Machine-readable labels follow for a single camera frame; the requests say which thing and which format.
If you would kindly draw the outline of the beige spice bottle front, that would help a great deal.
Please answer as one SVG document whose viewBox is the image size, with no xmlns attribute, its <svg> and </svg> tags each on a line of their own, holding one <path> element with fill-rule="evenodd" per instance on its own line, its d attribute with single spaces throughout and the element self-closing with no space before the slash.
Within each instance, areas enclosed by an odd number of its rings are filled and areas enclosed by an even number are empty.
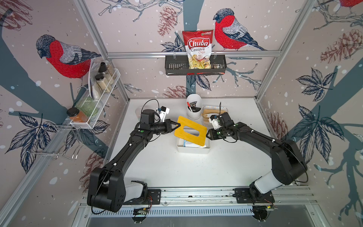
<svg viewBox="0 0 363 227">
<path fill-rule="evenodd" d="M 95 76 L 95 80 L 100 87 L 100 89 L 105 93 L 111 93 L 111 87 L 109 85 L 108 80 L 104 77 L 103 74 L 97 74 Z"/>
</svg>

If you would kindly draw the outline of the white pen holder cup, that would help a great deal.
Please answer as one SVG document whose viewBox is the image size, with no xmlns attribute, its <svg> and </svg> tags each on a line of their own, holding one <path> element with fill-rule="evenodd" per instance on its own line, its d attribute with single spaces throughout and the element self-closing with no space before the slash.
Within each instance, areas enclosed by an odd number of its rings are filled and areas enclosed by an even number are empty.
<svg viewBox="0 0 363 227">
<path fill-rule="evenodd" d="M 202 99 L 197 94 L 190 94 L 186 99 L 187 103 L 187 116 L 191 120 L 197 120 L 201 117 L 202 113 Z"/>
</svg>

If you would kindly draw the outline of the clear plastic tissue box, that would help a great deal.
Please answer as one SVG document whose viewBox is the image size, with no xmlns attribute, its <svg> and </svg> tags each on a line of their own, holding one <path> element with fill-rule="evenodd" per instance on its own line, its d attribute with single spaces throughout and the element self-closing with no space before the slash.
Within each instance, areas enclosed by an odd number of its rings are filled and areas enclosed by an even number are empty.
<svg viewBox="0 0 363 227">
<path fill-rule="evenodd" d="M 223 113 L 227 113 L 228 109 L 225 107 L 213 107 L 213 106 L 203 106 L 202 109 L 202 118 L 203 118 L 203 125 L 210 126 L 209 119 L 213 115 L 220 115 Z"/>
</svg>

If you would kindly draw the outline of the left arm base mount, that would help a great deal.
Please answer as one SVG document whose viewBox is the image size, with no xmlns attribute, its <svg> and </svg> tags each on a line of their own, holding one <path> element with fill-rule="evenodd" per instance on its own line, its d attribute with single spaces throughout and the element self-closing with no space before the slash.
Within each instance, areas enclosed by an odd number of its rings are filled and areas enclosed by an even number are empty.
<svg viewBox="0 0 363 227">
<path fill-rule="evenodd" d="M 148 205 L 148 202 L 159 205 L 161 199 L 160 189 L 149 189 L 147 183 L 131 181 L 125 186 L 126 197 L 124 205 Z"/>
</svg>

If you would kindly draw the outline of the red Chuba chips bag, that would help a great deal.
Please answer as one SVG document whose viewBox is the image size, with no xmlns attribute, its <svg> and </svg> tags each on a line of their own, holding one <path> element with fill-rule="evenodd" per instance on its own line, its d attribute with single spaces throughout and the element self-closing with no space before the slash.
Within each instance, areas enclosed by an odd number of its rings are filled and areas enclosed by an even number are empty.
<svg viewBox="0 0 363 227">
<path fill-rule="evenodd" d="M 183 31 L 189 69 L 211 69 L 213 30 Z"/>
</svg>

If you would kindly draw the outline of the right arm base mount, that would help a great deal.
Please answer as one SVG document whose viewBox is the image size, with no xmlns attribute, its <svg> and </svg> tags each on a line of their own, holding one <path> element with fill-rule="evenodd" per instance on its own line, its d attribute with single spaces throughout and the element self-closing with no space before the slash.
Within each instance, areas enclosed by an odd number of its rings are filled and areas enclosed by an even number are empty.
<svg viewBox="0 0 363 227">
<path fill-rule="evenodd" d="M 275 203 L 275 199 L 271 191 L 265 194 L 260 193 L 256 188 L 240 187 L 234 188 L 233 197 L 236 198 L 238 204 L 260 204 L 260 203 Z"/>
</svg>

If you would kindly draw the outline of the white rectangular bin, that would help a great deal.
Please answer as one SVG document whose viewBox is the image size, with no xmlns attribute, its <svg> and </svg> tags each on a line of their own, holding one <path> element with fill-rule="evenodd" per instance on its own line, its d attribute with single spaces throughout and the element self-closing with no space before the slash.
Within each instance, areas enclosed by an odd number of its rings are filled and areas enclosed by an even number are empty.
<svg viewBox="0 0 363 227">
<path fill-rule="evenodd" d="M 184 139 L 177 138 L 176 147 L 179 153 L 209 154 L 211 142 L 208 138 L 206 138 L 205 145 L 199 146 L 195 143 L 191 143 Z"/>
</svg>

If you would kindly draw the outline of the yellow plastic lid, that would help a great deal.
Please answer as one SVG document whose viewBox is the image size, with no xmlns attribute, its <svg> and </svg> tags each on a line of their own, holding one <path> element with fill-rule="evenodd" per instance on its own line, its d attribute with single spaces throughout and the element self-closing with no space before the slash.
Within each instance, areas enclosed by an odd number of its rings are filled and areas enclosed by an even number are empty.
<svg viewBox="0 0 363 227">
<path fill-rule="evenodd" d="M 175 137 L 202 147 L 205 145 L 208 131 L 207 127 L 183 116 L 179 116 L 177 122 L 180 124 L 180 127 L 175 130 Z"/>
</svg>

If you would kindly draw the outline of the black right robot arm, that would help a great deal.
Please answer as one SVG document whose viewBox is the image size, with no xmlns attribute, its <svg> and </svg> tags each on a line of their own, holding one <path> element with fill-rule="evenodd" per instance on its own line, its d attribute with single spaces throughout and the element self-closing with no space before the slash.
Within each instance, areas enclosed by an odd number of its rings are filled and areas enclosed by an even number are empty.
<svg viewBox="0 0 363 227">
<path fill-rule="evenodd" d="M 271 138 L 243 123 L 210 129 L 207 132 L 207 138 L 211 141 L 226 140 L 228 137 L 246 142 L 271 158 L 271 170 L 249 186 L 250 198 L 255 201 L 261 200 L 273 189 L 291 184 L 307 171 L 307 164 L 298 146 L 292 140 L 282 141 Z"/>
</svg>

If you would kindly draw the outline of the blue white tissue pack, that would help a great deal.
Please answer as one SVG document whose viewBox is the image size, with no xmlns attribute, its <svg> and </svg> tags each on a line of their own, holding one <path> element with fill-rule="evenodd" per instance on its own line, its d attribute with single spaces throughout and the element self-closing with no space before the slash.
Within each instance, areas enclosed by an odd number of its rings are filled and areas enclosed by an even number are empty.
<svg viewBox="0 0 363 227">
<path fill-rule="evenodd" d="M 192 143 L 192 142 L 190 142 L 190 141 L 186 141 L 186 140 L 184 140 L 184 142 L 183 142 L 183 147 L 187 147 L 187 148 L 205 148 L 205 147 L 206 147 L 206 145 L 201 146 L 201 145 L 198 145 L 198 144 Z"/>
</svg>

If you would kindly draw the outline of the green jar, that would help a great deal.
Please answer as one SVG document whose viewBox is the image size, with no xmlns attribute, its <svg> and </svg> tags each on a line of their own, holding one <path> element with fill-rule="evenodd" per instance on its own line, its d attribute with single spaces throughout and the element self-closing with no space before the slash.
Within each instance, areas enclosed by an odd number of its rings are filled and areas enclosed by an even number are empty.
<svg viewBox="0 0 363 227">
<path fill-rule="evenodd" d="M 82 111 L 88 118 L 97 115 L 99 108 L 97 107 L 97 101 L 94 101 L 90 97 L 80 99 L 75 107 Z"/>
</svg>

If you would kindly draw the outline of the bamboo tissue box lid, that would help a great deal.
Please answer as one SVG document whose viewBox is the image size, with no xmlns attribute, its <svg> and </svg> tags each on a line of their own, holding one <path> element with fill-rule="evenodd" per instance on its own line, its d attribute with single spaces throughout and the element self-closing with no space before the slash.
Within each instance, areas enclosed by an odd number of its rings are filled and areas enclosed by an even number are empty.
<svg viewBox="0 0 363 227">
<path fill-rule="evenodd" d="M 204 118 L 210 118 L 212 115 L 220 115 L 220 114 L 223 114 L 223 113 L 227 113 L 228 110 L 225 110 L 225 109 L 209 109 L 209 108 L 205 108 L 203 109 L 203 112 L 202 112 L 202 116 Z"/>
</svg>

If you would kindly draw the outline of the orange spice jar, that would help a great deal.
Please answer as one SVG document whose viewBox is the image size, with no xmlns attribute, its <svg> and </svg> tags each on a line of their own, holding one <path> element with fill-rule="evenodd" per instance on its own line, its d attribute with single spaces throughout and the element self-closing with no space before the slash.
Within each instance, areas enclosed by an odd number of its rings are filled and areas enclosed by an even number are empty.
<svg viewBox="0 0 363 227">
<path fill-rule="evenodd" d="M 86 123 L 88 117 L 76 107 L 67 110 L 68 117 L 75 123 Z"/>
</svg>

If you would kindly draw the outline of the beige spice bottle back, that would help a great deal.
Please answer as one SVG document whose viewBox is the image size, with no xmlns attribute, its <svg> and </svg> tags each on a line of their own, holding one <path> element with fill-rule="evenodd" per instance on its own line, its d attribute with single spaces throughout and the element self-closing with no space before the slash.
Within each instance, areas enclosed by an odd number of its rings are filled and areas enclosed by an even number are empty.
<svg viewBox="0 0 363 227">
<path fill-rule="evenodd" d="M 112 75 L 109 73 L 107 65 L 106 65 L 105 62 L 100 63 L 100 67 L 99 67 L 98 72 L 103 74 L 103 76 L 108 80 L 110 85 L 112 85 L 114 83 L 114 79 L 113 79 Z"/>
</svg>

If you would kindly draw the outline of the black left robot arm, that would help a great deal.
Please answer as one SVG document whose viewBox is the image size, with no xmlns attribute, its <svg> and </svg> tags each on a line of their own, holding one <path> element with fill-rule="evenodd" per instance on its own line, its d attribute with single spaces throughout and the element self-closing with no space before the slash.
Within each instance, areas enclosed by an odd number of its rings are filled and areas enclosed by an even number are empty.
<svg viewBox="0 0 363 227">
<path fill-rule="evenodd" d="M 124 174 L 136 156 L 152 141 L 153 135 L 168 134 L 181 124 L 166 119 L 156 122 L 158 113 L 151 109 L 141 112 L 139 123 L 120 152 L 104 167 L 96 167 L 90 174 L 87 204 L 92 208 L 117 212 L 125 202 L 147 202 L 147 183 L 132 181 L 126 186 Z"/>
</svg>

